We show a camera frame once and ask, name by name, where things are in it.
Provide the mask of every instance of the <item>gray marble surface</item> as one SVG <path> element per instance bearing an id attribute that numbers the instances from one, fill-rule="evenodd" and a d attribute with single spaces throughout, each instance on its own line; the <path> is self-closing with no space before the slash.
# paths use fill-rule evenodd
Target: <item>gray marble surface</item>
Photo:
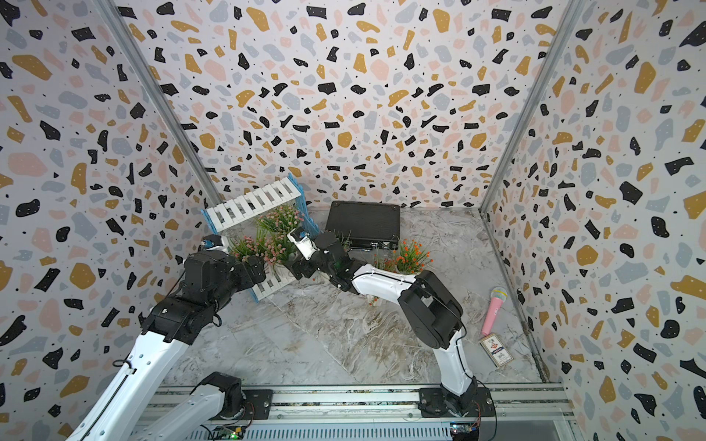
<path id="1" fill-rule="evenodd" d="M 321 226 L 327 214 L 311 213 Z M 478 343 L 489 292 L 503 284 L 478 212 L 403 210 L 401 218 L 402 237 L 431 252 L 429 269 L 463 307 L 466 366 L 483 382 L 541 382 L 510 299 L 493 331 L 515 359 L 497 368 Z M 260 303 L 236 294 L 220 313 L 223 326 L 204 328 L 163 385 L 194 385 L 214 370 L 251 385 L 439 382 L 432 350 L 414 336 L 400 307 L 378 302 L 370 306 L 365 296 L 322 279 L 295 282 Z"/>

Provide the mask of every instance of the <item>pink microphone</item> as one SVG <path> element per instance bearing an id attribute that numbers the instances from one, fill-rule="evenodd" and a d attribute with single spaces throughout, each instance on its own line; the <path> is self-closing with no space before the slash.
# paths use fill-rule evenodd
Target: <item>pink microphone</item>
<path id="1" fill-rule="evenodd" d="M 490 329 L 493 327 L 495 317 L 498 315 L 498 311 L 500 310 L 501 306 L 503 305 L 503 302 L 507 297 L 508 295 L 505 293 L 505 288 L 503 288 L 502 286 L 496 286 L 495 288 L 493 288 L 490 298 L 490 308 L 488 309 L 488 314 L 486 315 L 485 322 L 483 322 L 481 334 L 490 334 Z"/>

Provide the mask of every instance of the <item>patterned wall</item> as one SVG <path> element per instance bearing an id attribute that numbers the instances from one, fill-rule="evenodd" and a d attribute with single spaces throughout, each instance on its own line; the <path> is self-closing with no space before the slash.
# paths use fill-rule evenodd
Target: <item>patterned wall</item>
<path id="1" fill-rule="evenodd" d="M 292 172 L 335 199 L 482 200 L 559 0 L 121 0 L 224 198 Z"/>
<path id="2" fill-rule="evenodd" d="M 587 2 L 492 203 L 588 440 L 706 440 L 704 20 L 704 2 Z"/>
<path id="3" fill-rule="evenodd" d="M 0 13 L 0 438 L 62 440 L 177 280 L 203 199 L 92 4 Z"/>

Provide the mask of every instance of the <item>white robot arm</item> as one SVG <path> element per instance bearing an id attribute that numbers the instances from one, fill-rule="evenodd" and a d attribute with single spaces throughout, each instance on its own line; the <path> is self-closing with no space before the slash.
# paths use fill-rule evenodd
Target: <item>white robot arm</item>
<path id="1" fill-rule="evenodd" d="M 434 273 L 424 270 L 419 274 L 396 274 L 351 259 L 333 233 L 319 234 L 312 241 L 298 228 L 289 233 L 288 239 L 301 254 L 285 263 L 297 279 L 320 271 L 343 291 L 371 294 L 400 305 L 416 336 L 433 349 L 448 409 L 458 416 L 468 414 L 474 405 L 477 383 L 463 364 L 463 309 Z"/>
<path id="2" fill-rule="evenodd" d="M 238 419 L 244 411 L 240 379 L 212 373 L 189 399 L 154 424 L 130 436 L 169 369 L 193 343 L 203 327 L 237 291 L 265 281 L 264 262 L 250 257 L 238 262 L 225 252 L 227 239 L 206 236 L 205 250 L 184 261 L 184 280 L 161 300 L 142 323 L 142 333 L 120 371 L 69 441 L 148 441 L 183 437 L 204 421 L 219 416 Z"/>

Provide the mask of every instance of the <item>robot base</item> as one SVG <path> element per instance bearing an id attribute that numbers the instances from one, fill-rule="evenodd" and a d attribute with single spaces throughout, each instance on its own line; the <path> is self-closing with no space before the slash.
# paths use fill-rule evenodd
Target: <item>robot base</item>
<path id="1" fill-rule="evenodd" d="M 443 387 L 419 389 L 418 407 L 422 418 L 475 418 L 478 416 L 476 403 L 481 409 L 481 417 L 495 416 L 490 391 L 485 387 L 477 387 L 475 380 L 461 397 L 444 390 Z"/>
<path id="2" fill-rule="evenodd" d="M 266 420 L 270 417 L 270 403 L 272 403 L 271 389 L 246 389 L 243 391 L 245 394 L 245 401 L 252 403 L 253 407 L 245 406 L 245 414 L 243 419 L 248 418 L 253 420 Z"/>

